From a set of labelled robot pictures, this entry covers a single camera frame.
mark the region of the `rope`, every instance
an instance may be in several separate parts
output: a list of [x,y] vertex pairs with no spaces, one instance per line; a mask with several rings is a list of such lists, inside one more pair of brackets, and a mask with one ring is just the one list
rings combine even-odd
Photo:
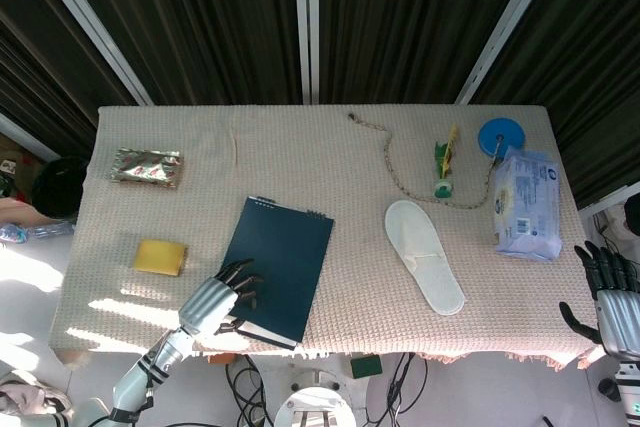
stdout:
[[493,153],[493,156],[491,157],[491,163],[489,164],[489,169],[487,170],[487,175],[484,179],[484,193],[482,194],[482,198],[477,202],[473,202],[471,204],[461,204],[458,202],[451,202],[449,200],[439,199],[437,197],[434,197],[433,195],[423,196],[423,195],[414,194],[409,189],[407,189],[404,186],[404,184],[400,182],[400,178],[398,177],[398,174],[396,173],[395,169],[393,168],[393,165],[391,164],[391,155],[389,154],[389,150],[391,148],[391,140],[393,139],[393,134],[391,133],[391,131],[382,125],[366,122],[353,113],[349,114],[349,118],[358,125],[367,127],[369,129],[377,130],[379,132],[384,132],[387,134],[387,138],[384,142],[384,149],[383,149],[384,163],[387,167],[387,171],[389,172],[389,174],[391,175],[391,178],[393,179],[393,182],[396,184],[396,187],[398,187],[398,189],[400,189],[400,191],[410,199],[417,200],[418,202],[441,204],[441,205],[446,205],[447,207],[452,207],[454,209],[466,209],[466,210],[478,209],[487,202],[487,199],[489,198],[489,182],[491,181],[491,172],[493,171],[493,168],[496,165],[498,150],[500,149],[500,145],[502,144],[501,139],[498,139],[498,145],[496,145],[496,150]]

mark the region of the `foil package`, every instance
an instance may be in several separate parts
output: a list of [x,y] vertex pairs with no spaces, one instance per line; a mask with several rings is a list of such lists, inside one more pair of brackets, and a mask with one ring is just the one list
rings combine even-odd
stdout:
[[180,152],[118,149],[111,180],[146,182],[175,188],[182,168]]

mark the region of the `yellow sponge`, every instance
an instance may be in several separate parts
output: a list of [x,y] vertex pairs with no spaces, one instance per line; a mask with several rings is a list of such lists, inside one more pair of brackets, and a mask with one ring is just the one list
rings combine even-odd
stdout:
[[186,248],[186,245],[177,242],[142,240],[133,261],[133,268],[141,272],[178,275]]

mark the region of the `white slipper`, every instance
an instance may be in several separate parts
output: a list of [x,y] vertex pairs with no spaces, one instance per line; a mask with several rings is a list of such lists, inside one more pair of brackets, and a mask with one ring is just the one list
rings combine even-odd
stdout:
[[425,211],[413,202],[399,200],[387,209],[384,225],[391,244],[431,308],[441,315],[460,312],[464,293]]

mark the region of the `table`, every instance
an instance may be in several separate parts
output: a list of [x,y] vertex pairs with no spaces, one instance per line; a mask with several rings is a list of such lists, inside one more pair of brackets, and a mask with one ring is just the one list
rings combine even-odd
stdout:
[[[450,360],[504,351],[556,368],[592,352],[558,310],[564,300],[576,317],[595,325],[572,249],[584,232],[564,169],[564,248],[555,262],[495,253],[491,202],[471,211],[421,204],[467,298],[460,313],[443,317],[422,297],[384,231],[386,208],[405,198],[385,168],[385,134],[356,125],[349,112],[393,131],[391,160],[415,192],[432,191],[434,142],[446,141],[454,122],[460,137],[451,180],[459,202],[481,197],[488,157],[476,136],[490,119],[516,120],[527,149],[560,161],[539,106],[103,107],[51,347],[58,353],[146,350],[176,325],[177,310],[191,292],[217,272],[245,198],[259,195],[335,219],[299,352],[410,351]],[[178,188],[110,182],[120,147],[181,151]],[[179,277],[133,271],[143,238],[188,245]],[[204,340],[200,348],[288,353],[236,334]]]

